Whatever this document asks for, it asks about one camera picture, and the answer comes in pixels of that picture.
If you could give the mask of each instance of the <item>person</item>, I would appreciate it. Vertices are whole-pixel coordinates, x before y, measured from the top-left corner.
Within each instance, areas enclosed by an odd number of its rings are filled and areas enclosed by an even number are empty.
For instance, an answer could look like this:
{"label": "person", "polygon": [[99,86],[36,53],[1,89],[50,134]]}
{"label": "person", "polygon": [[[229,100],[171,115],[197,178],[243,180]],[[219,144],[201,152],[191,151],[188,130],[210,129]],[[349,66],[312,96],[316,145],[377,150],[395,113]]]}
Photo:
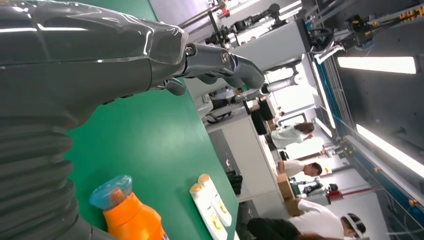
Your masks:
{"label": "person", "polygon": [[316,177],[323,173],[323,168],[317,162],[304,164],[298,160],[279,161],[277,168],[280,174],[285,173],[289,178],[300,172],[304,172],[305,175],[311,177]]}
{"label": "person", "polygon": [[316,233],[325,238],[358,238],[367,228],[361,219],[353,213],[337,217],[328,208],[304,199],[298,199],[297,208],[304,212],[300,216],[288,219],[301,234]]}
{"label": "person", "polygon": [[300,233],[291,222],[283,219],[253,218],[247,223],[247,229],[256,240],[338,240],[313,232]]}
{"label": "person", "polygon": [[271,140],[278,149],[284,149],[289,144],[301,143],[313,137],[314,124],[311,122],[303,122],[296,125],[290,125],[282,129],[271,132]]}

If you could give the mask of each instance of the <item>blue bottle cap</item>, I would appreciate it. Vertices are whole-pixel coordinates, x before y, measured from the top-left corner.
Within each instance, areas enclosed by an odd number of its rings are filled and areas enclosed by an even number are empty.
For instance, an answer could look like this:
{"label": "blue bottle cap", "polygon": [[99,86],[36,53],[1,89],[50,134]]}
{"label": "blue bottle cap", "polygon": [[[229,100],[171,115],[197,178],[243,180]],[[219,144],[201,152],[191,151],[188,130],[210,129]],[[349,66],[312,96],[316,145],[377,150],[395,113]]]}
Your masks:
{"label": "blue bottle cap", "polygon": [[131,194],[132,187],[133,179],[130,176],[117,176],[96,188],[89,202],[98,209],[113,209]]}

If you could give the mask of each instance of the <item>red component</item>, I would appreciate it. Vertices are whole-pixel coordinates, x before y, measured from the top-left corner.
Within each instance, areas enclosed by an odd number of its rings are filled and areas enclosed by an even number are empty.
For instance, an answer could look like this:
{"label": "red component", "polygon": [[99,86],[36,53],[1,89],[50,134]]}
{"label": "red component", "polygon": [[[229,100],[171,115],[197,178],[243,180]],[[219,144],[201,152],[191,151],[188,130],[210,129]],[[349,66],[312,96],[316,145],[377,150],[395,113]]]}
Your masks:
{"label": "red component", "polygon": [[230,16],[230,12],[227,10],[226,7],[223,7],[221,10],[222,10],[222,13],[224,14],[225,17],[229,17]]}
{"label": "red component", "polygon": [[342,199],[343,198],[343,194],[340,191],[332,191],[328,194],[328,197],[334,201],[337,199]]}

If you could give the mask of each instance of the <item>desk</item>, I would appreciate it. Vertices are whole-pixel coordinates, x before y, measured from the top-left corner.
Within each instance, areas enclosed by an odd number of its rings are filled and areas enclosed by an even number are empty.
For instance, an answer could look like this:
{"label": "desk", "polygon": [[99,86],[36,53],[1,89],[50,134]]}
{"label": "desk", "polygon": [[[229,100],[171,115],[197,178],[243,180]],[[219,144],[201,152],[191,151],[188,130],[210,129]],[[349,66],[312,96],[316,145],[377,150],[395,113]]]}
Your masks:
{"label": "desk", "polygon": [[237,200],[252,201],[259,217],[288,218],[277,183],[275,160],[265,137],[258,135],[246,111],[234,112],[206,129],[217,153],[221,158],[228,156],[233,169],[243,176]]}
{"label": "desk", "polygon": [[[154,18],[147,0],[80,2]],[[234,236],[238,202],[188,93],[151,91],[117,99],[99,106],[69,135],[75,142],[66,155],[74,163],[70,178],[89,223],[106,229],[101,210],[90,206],[89,196],[126,174],[132,176],[138,198],[162,216],[171,240],[212,239],[189,193],[199,175],[208,173],[232,215],[233,224],[226,230]]]}

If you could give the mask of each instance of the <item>ceiling light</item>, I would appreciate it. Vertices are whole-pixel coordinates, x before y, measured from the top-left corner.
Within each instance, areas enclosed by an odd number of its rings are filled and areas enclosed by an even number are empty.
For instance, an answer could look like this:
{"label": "ceiling light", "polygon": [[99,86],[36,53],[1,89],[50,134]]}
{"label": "ceiling light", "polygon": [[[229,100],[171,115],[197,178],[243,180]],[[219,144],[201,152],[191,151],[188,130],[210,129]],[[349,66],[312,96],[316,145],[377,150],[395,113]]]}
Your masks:
{"label": "ceiling light", "polygon": [[415,60],[412,56],[390,57],[338,57],[342,68],[372,70],[402,74],[416,74]]}
{"label": "ceiling light", "polygon": [[298,7],[298,8],[296,8],[296,9],[294,9],[293,11],[289,11],[288,13],[286,13],[286,14],[284,14],[284,15],[279,16],[279,19],[280,19],[280,20],[288,19],[288,18],[290,18],[291,16],[298,14],[300,10],[302,10],[302,7],[301,7],[301,6],[300,6],[300,7]]}
{"label": "ceiling light", "polygon": [[285,11],[287,11],[287,10],[289,10],[289,9],[291,9],[291,8],[296,7],[297,5],[300,5],[301,3],[302,3],[302,1],[301,1],[301,0],[299,0],[299,1],[295,1],[295,2],[293,2],[292,4],[287,5],[287,6],[283,7],[283,8],[281,8],[281,9],[279,10],[279,13],[280,13],[280,14],[282,14],[282,13],[284,13]]}
{"label": "ceiling light", "polygon": [[371,143],[379,147],[381,150],[398,160],[403,165],[410,168],[412,171],[424,178],[424,165],[406,155],[396,147],[392,146],[388,142],[384,141],[374,133],[368,131],[363,126],[357,124],[356,129],[360,135],[368,139]]}
{"label": "ceiling light", "polygon": [[324,130],[324,132],[328,136],[330,136],[330,138],[333,137],[331,130],[321,120],[319,120],[317,117],[315,117],[315,122],[321,127],[322,130]]}
{"label": "ceiling light", "polygon": [[229,14],[235,14],[235,13],[238,13],[238,12],[240,12],[241,10],[243,10],[243,9],[245,9],[245,8],[247,8],[247,7],[249,7],[249,6],[253,5],[253,4],[255,4],[255,3],[257,3],[257,2],[259,2],[259,1],[260,1],[260,0],[250,0],[250,1],[246,2],[246,3],[241,3],[241,4],[240,4],[241,6],[236,7],[235,9],[230,9],[230,10],[229,10]]}
{"label": "ceiling light", "polygon": [[316,80],[318,81],[319,91],[321,92],[322,99],[324,100],[325,110],[327,111],[331,127],[335,129],[336,123],[334,122],[333,114],[330,110],[329,102],[327,101],[326,91],[324,91],[323,83],[321,82],[321,77],[320,77],[320,74],[318,73],[317,65],[315,65],[315,62],[312,62],[312,68],[313,68],[313,71],[315,72]]}

